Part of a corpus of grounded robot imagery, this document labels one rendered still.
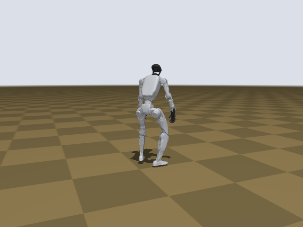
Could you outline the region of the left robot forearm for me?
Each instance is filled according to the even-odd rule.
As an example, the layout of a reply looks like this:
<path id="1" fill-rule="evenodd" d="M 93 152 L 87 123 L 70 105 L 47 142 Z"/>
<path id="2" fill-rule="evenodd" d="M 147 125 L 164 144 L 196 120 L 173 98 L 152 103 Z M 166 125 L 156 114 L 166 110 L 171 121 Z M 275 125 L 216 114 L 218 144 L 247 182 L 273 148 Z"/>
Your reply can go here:
<path id="1" fill-rule="evenodd" d="M 141 107 L 141 105 L 143 104 L 143 98 L 139 98 L 139 97 L 138 97 L 138 101 L 139 101 L 138 106 Z M 138 107 L 138 108 L 139 108 L 139 107 Z"/>

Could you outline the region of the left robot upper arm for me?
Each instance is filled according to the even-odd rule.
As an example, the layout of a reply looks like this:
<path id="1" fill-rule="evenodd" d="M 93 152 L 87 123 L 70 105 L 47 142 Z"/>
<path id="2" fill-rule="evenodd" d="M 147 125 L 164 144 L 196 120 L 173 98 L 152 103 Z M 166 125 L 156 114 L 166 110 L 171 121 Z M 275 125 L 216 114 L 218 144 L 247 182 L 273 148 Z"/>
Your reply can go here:
<path id="1" fill-rule="evenodd" d="M 140 79 L 139 80 L 139 98 L 143 98 L 143 96 L 142 96 L 142 86 L 143 86 L 143 81 L 144 81 L 144 78 L 143 79 Z"/>

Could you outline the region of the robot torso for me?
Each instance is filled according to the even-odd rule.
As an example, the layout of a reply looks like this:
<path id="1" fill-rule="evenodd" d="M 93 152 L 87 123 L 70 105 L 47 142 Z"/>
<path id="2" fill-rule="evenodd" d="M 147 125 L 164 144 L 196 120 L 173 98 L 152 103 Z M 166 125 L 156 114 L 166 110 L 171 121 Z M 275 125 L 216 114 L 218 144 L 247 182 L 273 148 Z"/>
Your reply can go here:
<path id="1" fill-rule="evenodd" d="M 154 108 L 152 101 L 158 95 L 160 90 L 160 76 L 158 75 L 148 75 L 144 78 L 142 86 L 142 96 L 144 99 L 144 104 L 141 105 L 141 113 L 145 115 L 151 115 L 151 109 Z"/>

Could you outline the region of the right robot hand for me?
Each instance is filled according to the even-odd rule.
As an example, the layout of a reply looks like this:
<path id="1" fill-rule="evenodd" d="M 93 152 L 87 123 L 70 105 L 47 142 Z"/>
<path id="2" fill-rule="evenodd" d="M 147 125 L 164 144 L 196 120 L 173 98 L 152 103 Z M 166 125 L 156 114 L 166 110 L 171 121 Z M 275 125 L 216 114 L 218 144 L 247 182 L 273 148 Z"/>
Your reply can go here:
<path id="1" fill-rule="evenodd" d="M 170 120 L 170 122 L 171 123 L 174 123 L 175 122 L 175 108 L 173 109 L 173 111 L 170 111 L 171 112 L 171 115 L 170 115 L 170 117 L 171 117 L 171 120 Z M 170 118 L 169 117 L 169 118 Z"/>

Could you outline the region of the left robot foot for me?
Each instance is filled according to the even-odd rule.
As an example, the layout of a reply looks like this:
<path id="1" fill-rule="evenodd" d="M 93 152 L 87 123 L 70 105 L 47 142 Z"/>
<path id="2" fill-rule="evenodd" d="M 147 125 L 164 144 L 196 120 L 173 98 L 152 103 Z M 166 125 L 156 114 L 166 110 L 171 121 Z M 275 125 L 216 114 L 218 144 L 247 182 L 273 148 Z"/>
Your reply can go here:
<path id="1" fill-rule="evenodd" d="M 141 154 L 141 155 L 139 156 L 139 161 L 143 161 L 144 158 L 145 158 L 145 156 L 144 156 L 144 155 L 142 156 L 142 154 Z"/>

